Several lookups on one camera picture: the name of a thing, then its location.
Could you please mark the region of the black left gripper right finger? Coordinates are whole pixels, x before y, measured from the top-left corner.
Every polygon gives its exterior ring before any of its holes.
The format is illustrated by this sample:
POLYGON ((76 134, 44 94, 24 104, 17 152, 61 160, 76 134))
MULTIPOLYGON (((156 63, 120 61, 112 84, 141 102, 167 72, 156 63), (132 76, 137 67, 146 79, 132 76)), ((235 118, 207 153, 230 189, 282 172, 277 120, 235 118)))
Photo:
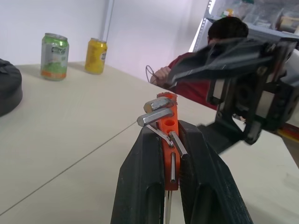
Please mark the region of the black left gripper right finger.
POLYGON ((181 120, 178 126, 187 151, 179 174, 185 223, 251 224, 252 218, 228 166, 195 125, 181 120))

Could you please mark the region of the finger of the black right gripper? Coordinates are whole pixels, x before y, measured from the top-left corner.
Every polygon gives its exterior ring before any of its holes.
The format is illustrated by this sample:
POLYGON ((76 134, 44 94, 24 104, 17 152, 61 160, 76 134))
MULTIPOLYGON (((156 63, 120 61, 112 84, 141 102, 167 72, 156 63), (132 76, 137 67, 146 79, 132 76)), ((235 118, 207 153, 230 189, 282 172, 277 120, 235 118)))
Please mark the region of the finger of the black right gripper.
POLYGON ((222 80, 249 77, 263 88, 266 81, 265 42, 237 38, 208 45, 178 62, 166 83, 181 81, 222 80))
POLYGON ((198 125, 198 129, 209 147, 217 154, 221 154, 244 139, 243 131, 232 117, 216 117, 215 121, 208 125, 198 125))

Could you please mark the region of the person's bare hand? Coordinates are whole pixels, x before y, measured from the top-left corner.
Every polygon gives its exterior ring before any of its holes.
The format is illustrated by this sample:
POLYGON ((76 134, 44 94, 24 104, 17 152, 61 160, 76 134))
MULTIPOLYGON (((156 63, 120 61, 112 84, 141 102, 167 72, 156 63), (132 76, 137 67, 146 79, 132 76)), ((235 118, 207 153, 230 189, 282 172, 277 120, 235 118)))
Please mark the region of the person's bare hand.
POLYGON ((162 67, 159 70, 157 70, 154 73, 154 83, 160 87, 166 84, 170 70, 171 69, 168 66, 162 67))

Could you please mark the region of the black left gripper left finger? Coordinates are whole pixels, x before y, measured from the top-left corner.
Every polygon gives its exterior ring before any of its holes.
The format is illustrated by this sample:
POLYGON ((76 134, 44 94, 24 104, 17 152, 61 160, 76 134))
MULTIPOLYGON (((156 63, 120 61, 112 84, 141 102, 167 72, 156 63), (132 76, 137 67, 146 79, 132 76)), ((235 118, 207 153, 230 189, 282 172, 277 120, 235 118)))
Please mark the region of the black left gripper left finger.
POLYGON ((162 224, 164 186, 162 141, 144 127, 120 168, 111 223, 162 224))

